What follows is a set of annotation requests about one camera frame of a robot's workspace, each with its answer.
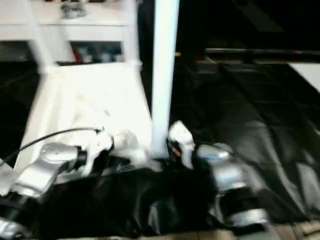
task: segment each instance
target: black cloth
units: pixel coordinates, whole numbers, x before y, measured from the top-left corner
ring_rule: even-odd
[[[196,142],[233,148],[273,223],[320,220],[320,95],[288,65],[176,67],[170,117]],[[223,227],[215,194],[200,170],[92,176],[56,186],[34,230],[43,239],[213,230]]]

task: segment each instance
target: wrinkled black fabric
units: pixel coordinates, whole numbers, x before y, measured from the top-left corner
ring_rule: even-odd
[[[197,143],[233,148],[273,223],[320,220],[320,96],[288,65],[182,67],[171,101],[171,122],[182,120]],[[58,185],[36,236],[136,238],[221,228],[209,174],[138,169]]]

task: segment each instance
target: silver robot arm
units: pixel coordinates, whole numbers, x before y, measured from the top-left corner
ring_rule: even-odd
[[[85,166],[88,159],[87,151],[78,146],[57,142],[43,146],[38,159],[23,170],[0,199],[0,239],[31,237],[39,206],[50,196],[57,176]]]

